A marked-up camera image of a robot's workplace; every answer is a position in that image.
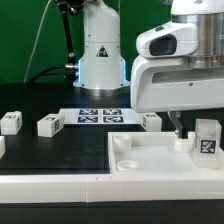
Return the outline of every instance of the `green background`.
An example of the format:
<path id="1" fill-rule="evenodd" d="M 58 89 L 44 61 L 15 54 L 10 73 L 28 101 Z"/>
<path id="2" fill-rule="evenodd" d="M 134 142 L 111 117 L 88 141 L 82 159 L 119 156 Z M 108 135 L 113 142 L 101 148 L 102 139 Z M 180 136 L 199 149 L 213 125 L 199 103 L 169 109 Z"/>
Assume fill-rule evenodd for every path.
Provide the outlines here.
<path id="1" fill-rule="evenodd" d="M 4 1 L 0 7 L 0 84 L 23 82 L 39 24 L 48 0 Z M 105 0 L 118 10 L 118 0 Z M 130 79 L 137 56 L 137 36 L 170 19 L 170 9 L 159 0 L 121 0 L 121 55 L 127 61 Z M 78 58 L 83 54 L 83 15 L 69 17 L 73 45 Z M 38 72 L 66 63 L 63 25 L 58 7 L 52 0 L 47 12 L 28 79 Z M 47 78 L 63 81 L 63 78 Z"/>

